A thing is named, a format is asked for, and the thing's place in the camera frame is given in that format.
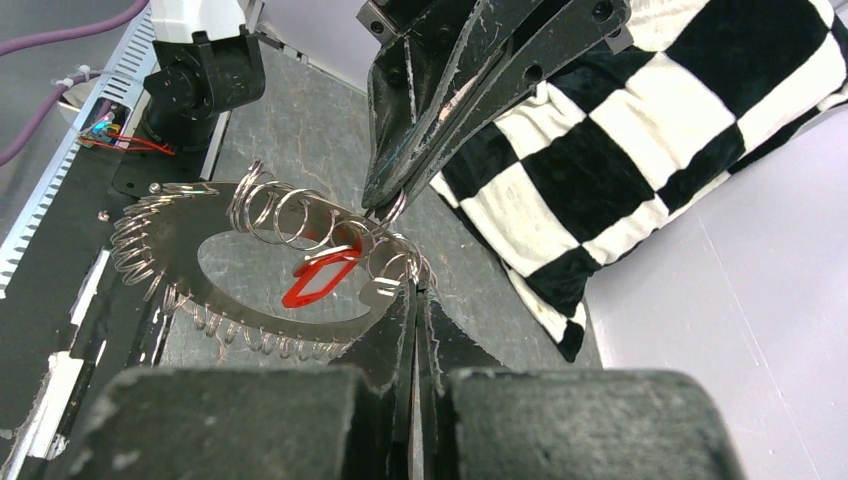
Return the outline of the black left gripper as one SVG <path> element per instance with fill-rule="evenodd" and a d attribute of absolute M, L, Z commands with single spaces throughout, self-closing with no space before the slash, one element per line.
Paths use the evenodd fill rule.
<path fill-rule="evenodd" d="M 484 126 L 598 44 L 624 45 L 628 1 L 364 1 L 381 45 L 368 72 L 362 206 L 413 200 Z"/>

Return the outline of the silver key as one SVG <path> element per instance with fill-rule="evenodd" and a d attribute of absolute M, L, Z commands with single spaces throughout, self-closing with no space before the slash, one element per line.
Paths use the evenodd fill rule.
<path fill-rule="evenodd" d="M 359 302 L 368 313 L 382 316 L 402 292 L 409 291 L 409 283 L 387 277 L 376 277 L 365 282 L 358 293 Z"/>

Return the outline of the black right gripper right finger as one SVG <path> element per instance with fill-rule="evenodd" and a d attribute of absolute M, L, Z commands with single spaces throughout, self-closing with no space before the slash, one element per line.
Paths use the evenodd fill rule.
<path fill-rule="evenodd" d="M 668 370 L 511 370 L 419 294 L 428 479 L 741 479 L 711 396 Z"/>

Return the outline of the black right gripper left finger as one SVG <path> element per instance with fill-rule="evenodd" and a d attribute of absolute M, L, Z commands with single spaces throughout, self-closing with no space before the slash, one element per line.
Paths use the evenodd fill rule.
<path fill-rule="evenodd" d="M 405 479 L 416 292 L 326 365 L 137 367 L 96 398 L 52 479 Z"/>

